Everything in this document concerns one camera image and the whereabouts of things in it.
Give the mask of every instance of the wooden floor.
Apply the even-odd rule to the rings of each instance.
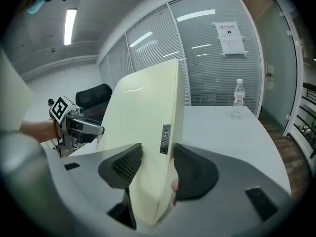
[[[263,116],[259,116],[259,121],[269,133],[281,155],[290,181],[292,197],[300,198],[307,190],[310,182],[308,167],[303,156],[291,138],[282,136]]]

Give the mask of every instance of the hand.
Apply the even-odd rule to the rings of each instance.
[[[179,180],[173,180],[173,182],[171,183],[171,188],[174,192],[177,192],[179,189]],[[174,197],[172,200],[173,205],[176,205],[176,198]]]

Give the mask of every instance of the black office chair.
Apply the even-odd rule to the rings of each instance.
[[[76,104],[83,108],[84,117],[102,122],[105,110],[112,95],[107,84],[77,92]]]

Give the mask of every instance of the bottle label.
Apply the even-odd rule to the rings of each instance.
[[[245,93],[244,92],[235,92],[233,102],[236,104],[244,104],[245,103]]]

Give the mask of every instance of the door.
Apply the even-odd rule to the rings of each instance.
[[[272,0],[254,19],[265,61],[263,115],[282,133],[293,108],[297,63],[294,41],[279,5]]]

